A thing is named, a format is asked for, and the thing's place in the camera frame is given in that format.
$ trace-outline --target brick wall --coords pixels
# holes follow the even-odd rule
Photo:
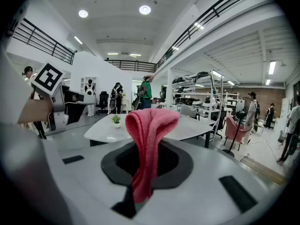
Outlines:
[[[284,89],[265,89],[265,88],[224,88],[225,93],[240,93],[240,97],[246,97],[248,93],[255,92],[256,100],[259,102],[261,108],[261,118],[264,118],[264,115],[269,108],[271,103],[275,104],[275,117],[280,117],[281,113],[281,102],[285,98]],[[196,89],[196,92],[210,92],[210,89]]]

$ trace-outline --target towel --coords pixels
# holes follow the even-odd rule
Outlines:
[[[135,203],[151,197],[151,180],[158,172],[158,143],[176,127],[179,119],[178,112],[158,108],[132,111],[126,116],[126,128],[138,147],[140,159],[132,179]]]

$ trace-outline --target man in green shirt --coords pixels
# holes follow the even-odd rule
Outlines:
[[[144,77],[144,81],[142,82],[142,88],[144,90],[144,97],[141,99],[141,109],[145,108],[151,108],[151,98],[152,98],[152,93],[151,93],[151,85],[150,83],[154,79],[153,75],[147,75]]]

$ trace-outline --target green shirt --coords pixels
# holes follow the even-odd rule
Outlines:
[[[145,91],[144,98],[152,98],[150,82],[142,82],[143,90]]]

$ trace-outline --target white pillar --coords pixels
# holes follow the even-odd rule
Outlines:
[[[173,105],[173,87],[172,82],[174,80],[174,72],[169,68],[168,69],[168,83],[167,83],[167,94],[166,94],[166,107],[171,109]]]

